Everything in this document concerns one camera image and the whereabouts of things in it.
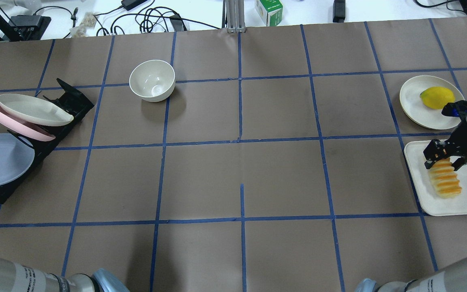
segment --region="green and white box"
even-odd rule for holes
[[[279,0],[255,0],[255,9],[266,26],[277,26],[282,21],[284,6]]]

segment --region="white bowl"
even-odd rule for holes
[[[149,60],[138,65],[129,76],[129,87],[143,100],[158,102],[172,94],[176,85],[174,68],[162,60]]]
[[[455,101],[464,100],[464,96],[454,85],[448,81],[435,76],[421,75],[407,80],[401,87],[399,99],[405,114],[417,124],[423,127],[445,130],[451,129],[460,123],[459,118],[443,116],[442,109],[430,109],[424,105],[421,92],[434,86],[450,89],[455,96]]]

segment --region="metal stand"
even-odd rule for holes
[[[245,32],[244,0],[223,0],[223,26],[228,33]]]

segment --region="white plate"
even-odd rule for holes
[[[43,126],[64,126],[73,116],[53,103],[22,94],[0,95],[0,106],[9,114]]]
[[[426,89],[441,86],[450,89],[455,95],[455,101],[464,100],[464,96],[454,85],[435,76],[421,75],[407,80],[401,87],[399,100],[405,114],[423,127],[445,130],[456,127],[459,118],[443,116],[441,109],[430,109],[423,104],[420,94]]]
[[[415,141],[406,144],[405,156],[412,174],[413,184],[423,210],[433,216],[467,214],[467,165],[462,166],[456,173],[460,180],[462,193],[455,198],[440,198],[428,177],[428,170],[424,166],[426,161],[423,150],[430,141]]]

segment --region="white tray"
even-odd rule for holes
[[[462,193],[455,198],[440,198],[435,193],[428,170],[424,166],[426,161],[423,150],[430,141],[415,141],[406,144],[405,157],[412,174],[413,184],[419,197],[423,210],[433,216],[463,215],[467,214],[467,165],[458,170],[457,178],[460,180]]]

